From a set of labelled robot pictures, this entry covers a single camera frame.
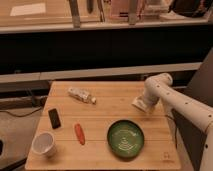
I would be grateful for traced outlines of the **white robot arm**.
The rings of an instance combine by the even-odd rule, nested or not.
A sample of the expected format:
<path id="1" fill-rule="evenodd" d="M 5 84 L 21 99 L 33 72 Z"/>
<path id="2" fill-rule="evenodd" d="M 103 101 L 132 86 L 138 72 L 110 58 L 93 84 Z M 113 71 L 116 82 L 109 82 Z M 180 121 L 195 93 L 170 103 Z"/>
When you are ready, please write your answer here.
<path id="1" fill-rule="evenodd" d="M 213 171 L 213 108 L 172 89 L 172 82 L 168 73 L 147 78 L 141 97 L 142 109 L 148 111 L 162 99 L 205 133 L 200 171 Z"/>

